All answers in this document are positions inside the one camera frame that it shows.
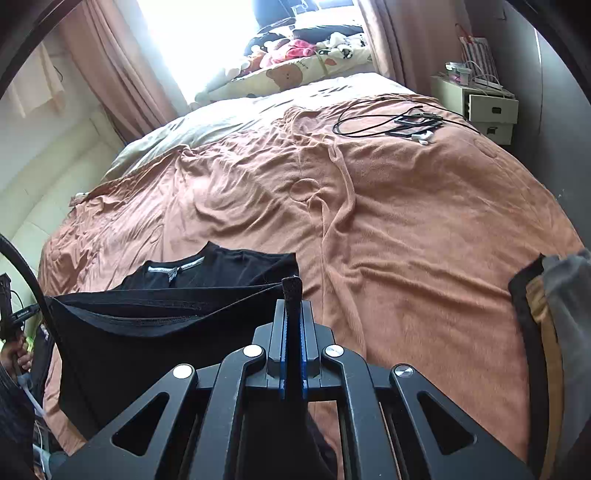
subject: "window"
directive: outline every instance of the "window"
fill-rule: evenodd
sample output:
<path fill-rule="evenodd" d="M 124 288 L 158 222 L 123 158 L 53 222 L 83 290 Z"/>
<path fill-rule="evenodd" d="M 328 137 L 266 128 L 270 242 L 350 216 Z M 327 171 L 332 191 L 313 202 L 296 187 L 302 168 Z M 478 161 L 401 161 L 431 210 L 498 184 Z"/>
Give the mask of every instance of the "window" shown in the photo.
<path fill-rule="evenodd" d="M 187 103 L 243 54 L 258 26 L 248 0 L 138 0 Z"/>

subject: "screw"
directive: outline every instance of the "screw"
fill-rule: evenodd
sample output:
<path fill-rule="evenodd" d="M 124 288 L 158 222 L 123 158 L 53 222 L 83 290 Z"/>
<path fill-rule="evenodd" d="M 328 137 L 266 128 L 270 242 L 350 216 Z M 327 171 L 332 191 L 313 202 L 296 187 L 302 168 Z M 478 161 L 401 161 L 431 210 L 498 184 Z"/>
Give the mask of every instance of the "screw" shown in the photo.
<path fill-rule="evenodd" d="M 174 370 L 173 370 L 173 375 L 176 378 L 180 378 L 181 380 L 183 378 L 189 377 L 191 375 L 191 373 L 193 373 L 193 367 L 191 367 L 191 365 L 187 365 L 187 364 L 177 365 L 176 367 L 174 367 Z"/>
<path fill-rule="evenodd" d="M 254 358 L 262 353 L 262 348 L 258 345 L 248 345 L 242 349 L 244 355 Z"/>
<path fill-rule="evenodd" d="M 329 345 L 324 349 L 326 355 L 331 356 L 333 358 L 343 355 L 345 353 L 345 349 L 340 345 Z"/>
<path fill-rule="evenodd" d="M 396 368 L 394 369 L 394 373 L 398 377 L 408 378 L 414 373 L 414 370 L 410 365 L 402 364 L 396 366 Z"/>

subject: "nightstand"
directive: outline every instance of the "nightstand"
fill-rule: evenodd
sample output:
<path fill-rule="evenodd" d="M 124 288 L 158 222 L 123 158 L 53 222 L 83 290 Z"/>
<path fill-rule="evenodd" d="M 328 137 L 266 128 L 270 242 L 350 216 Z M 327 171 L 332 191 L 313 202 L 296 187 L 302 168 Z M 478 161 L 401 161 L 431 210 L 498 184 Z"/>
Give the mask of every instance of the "nightstand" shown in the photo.
<path fill-rule="evenodd" d="M 465 116 L 493 142 L 499 145 L 511 143 L 519 102 L 510 91 L 463 86 L 434 75 L 431 77 L 431 94 L 444 108 Z"/>

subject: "fleece blanket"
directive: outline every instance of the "fleece blanket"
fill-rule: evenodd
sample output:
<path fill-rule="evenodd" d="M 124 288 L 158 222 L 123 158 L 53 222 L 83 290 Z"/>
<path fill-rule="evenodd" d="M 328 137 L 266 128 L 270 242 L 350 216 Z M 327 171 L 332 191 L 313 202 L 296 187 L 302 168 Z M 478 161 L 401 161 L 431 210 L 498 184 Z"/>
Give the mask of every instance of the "fleece blanket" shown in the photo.
<path fill-rule="evenodd" d="M 208 240 L 295 252 L 314 319 L 341 345 L 372 364 L 414 365 L 525 459 L 528 374 L 507 284 L 540 253 L 583 245 L 550 192 L 483 135 L 447 124 L 420 145 L 332 131 L 347 106 L 404 112 L 413 99 L 434 102 L 383 94 L 290 108 L 100 185 L 47 241 L 45 293 L 113 288 L 146 260 L 184 258 Z M 44 405 L 72 453 L 84 440 L 57 406 L 59 376 L 56 352 Z M 311 411 L 339 455 L 335 406 Z"/>

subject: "black t-shirt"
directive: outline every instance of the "black t-shirt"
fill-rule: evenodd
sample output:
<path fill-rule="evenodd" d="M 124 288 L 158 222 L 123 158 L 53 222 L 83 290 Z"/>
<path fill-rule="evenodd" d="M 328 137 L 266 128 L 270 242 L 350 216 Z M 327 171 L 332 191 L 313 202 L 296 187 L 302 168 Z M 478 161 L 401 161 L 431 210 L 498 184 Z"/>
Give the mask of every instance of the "black t-shirt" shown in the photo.
<path fill-rule="evenodd" d="M 295 254 L 228 250 L 208 242 L 198 254 L 176 262 L 147 261 L 114 290 L 246 287 L 297 274 Z"/>
<path fill-rule="evenodd" d="M 295 254 L 208 243 L 148 261 L 113 290 L 49 298 L 63 357 L 60 407 L 87 439 L 180 363 L 195 369 L 248 345 L 273 321 Z"/>

